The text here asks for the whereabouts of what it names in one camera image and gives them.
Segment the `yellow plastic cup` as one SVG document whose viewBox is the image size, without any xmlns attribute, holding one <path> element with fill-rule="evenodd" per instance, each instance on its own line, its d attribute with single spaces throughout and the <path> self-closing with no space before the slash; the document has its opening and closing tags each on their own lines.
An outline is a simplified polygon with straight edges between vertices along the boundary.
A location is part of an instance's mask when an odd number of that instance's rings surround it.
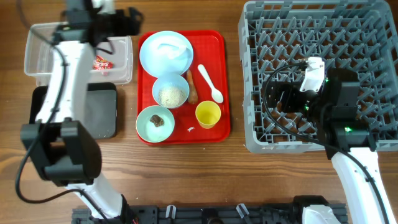
<svg viewBox="0 0 398 224">
<path fill-rule="evenodd" d="M 195 116 L 201 127 L 211 129 L 220 120 L 221 109 L 214 101 L 202 101 L 196 107 Z"/>
</svg>

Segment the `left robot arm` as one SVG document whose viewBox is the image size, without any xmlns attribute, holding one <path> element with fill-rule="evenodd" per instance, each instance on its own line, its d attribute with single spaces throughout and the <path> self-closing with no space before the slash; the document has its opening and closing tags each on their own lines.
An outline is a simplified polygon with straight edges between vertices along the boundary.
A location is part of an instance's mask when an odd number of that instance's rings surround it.
<svg viewBox="0 0 398 224">
<path fill-rule="evenodd" d="M 85 100 L 100 43 L 140 32 L 137 9 L 115 9 L 112 1 L 67 1 L 63 21 L 48 44 L 56 53 L 44 103 L 35 122 L 21 129 L 25 161 L 39 177 L 76 194 L 95 223 L 137 223 L 124 195 L 102 174 L 101 149 L 83 125 Z"/>
</svg>

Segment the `pile of white rice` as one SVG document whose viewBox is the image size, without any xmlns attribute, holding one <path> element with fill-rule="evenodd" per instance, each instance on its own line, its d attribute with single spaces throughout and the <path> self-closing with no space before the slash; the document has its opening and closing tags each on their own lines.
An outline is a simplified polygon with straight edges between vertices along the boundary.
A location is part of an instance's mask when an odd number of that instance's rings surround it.
<svg viewBox="0 0 398 224">
<path fill-rule="evenodd" d="M 166 87 L 159 91 L 160 104 L 167 108 L 180 106 L 185 101 L 186 96 L 187 94 L 176 86 Z"/>
</svg>

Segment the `brown food lump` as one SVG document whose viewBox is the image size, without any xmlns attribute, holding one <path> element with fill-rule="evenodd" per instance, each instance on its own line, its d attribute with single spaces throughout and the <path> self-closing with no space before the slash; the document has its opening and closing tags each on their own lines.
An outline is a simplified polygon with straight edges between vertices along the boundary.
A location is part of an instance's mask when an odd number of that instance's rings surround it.
<svg viewBox="0 0 398 224">
<path fill-rule="evenodd" d="M 164 120 L 157 114 L 151 116 L 150 122 L 153 123 L 155 127 L 160 127 L 164 125 Z"/>
</svg>

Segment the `red snack wrapper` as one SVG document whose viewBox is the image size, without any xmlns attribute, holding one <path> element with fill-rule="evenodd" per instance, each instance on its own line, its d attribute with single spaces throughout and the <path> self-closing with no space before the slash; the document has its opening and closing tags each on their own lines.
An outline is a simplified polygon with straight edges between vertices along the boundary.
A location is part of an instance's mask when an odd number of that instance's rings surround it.
<svg viewBox="0 0 398 224">
<path fill-rule="evenodd" d="M 93 70 L 109 70 L 114 68 L 114 63 L 97 55 L 93 61 Z M 103 76 L 108 76 L 109 72 L 101 72 Z"/>
</svg>

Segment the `small light blue bowl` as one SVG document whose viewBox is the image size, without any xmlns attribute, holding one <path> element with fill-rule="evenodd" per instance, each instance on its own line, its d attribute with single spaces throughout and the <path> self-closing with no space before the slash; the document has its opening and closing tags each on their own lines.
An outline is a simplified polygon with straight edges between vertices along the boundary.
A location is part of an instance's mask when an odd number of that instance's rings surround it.
<svg viewBox="0 0 398 224">
<path fill-rule="evenodd" d="M 161 76 L 152 86 L 152 96 L 155 102 L 168 109 L 182 106 L 188 99 L 190 87 L 181 75 Z"/>
</svg>

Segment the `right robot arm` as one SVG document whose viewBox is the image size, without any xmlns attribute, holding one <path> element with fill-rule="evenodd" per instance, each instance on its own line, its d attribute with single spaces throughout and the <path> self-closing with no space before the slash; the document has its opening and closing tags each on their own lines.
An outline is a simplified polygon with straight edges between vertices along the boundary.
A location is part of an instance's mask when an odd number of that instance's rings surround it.
<svg viewBox="0 0 398 224">
<path fill-rule="evenodd" d="M 382 183 L 376 142 L 367 124 L 356 117 L 358 75 L 343 68 L 310 68 L 301 84 L 275 82 L 274 71 L 262 84 L 264 107 L 299 112 L 317 127 L 317 138 L 294 136 L 323 146 L 345 191 L 355 223 L 395 223 Z"/>
</svg>

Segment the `mint green bowl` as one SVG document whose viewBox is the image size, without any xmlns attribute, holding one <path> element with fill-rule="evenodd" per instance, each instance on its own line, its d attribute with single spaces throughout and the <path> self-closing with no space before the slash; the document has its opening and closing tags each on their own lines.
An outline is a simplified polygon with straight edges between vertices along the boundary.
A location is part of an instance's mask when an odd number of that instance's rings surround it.
<svg viewBox="0 0 398 224">
<path fill-rule="evenodd" d="M 152 115 L 157 114 L 164 120 L 164 125 L 155 127 L 150 122 Z M 163 106 L 154 105 L 143 109 L 136 119 L 138 135 L 149 143 L 158 143 L 171 136 L 175 127 L 175 119 L 171 111 Z"/>
</svg>

